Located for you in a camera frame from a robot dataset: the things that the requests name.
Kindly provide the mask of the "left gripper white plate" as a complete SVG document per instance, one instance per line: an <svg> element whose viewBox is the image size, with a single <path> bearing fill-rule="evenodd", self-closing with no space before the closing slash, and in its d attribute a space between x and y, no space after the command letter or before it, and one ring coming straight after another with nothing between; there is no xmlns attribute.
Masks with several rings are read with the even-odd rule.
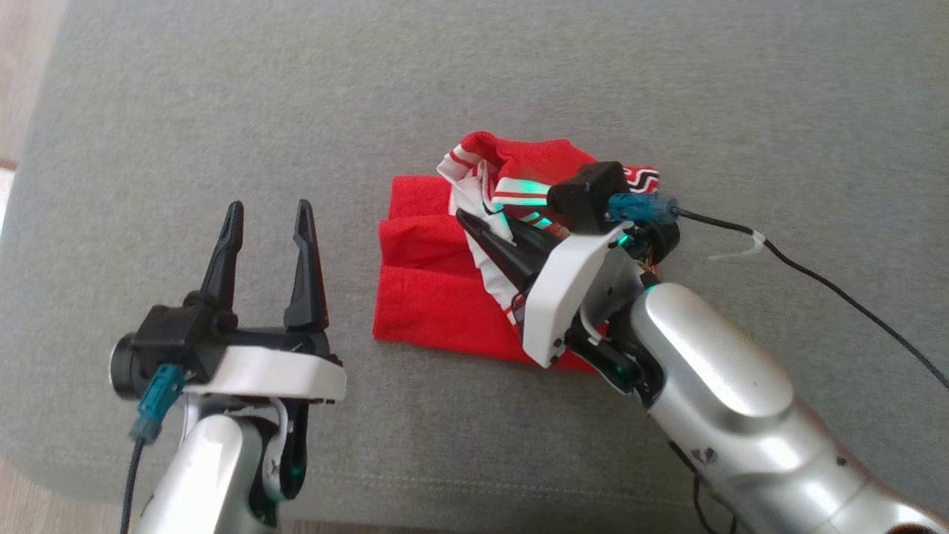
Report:
<svg viewBox="0 0 949 534"><path fill-rule="evenodd" d="M244 205L231 202L218 234L216 246L201 287L184 300L210 317L210 325L221 332L238 326L234 314L237 256L244 236ZM330 352L328 304L313 208L308 200L298 202L294 219L294 243L298 247L294 290L282 315L288 330L315 332L284 340L282 345L237 345L200 349L217 367L207 382L185 386L190 395L219 395L230 398L296 399L302 401L343 401L347 373L342 362Z"/></svg>

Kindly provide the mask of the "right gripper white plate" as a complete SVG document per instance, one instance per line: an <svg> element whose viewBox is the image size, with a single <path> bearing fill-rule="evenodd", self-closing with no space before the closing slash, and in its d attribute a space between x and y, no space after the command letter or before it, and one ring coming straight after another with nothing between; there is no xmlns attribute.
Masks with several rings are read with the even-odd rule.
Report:
<svg viewBox="0 0 949 534"><path fill-rule="evenodd" d="M605 338L600 327L643 288L643 269L620 246L624 225L606 234L570 234L562 241L516 217L503 219L509 237L464 210L455 219L488 290L517 294L535 283L524 305L522 347L543 368L563 354L576 319L580 339L599 346Z"/></svg>

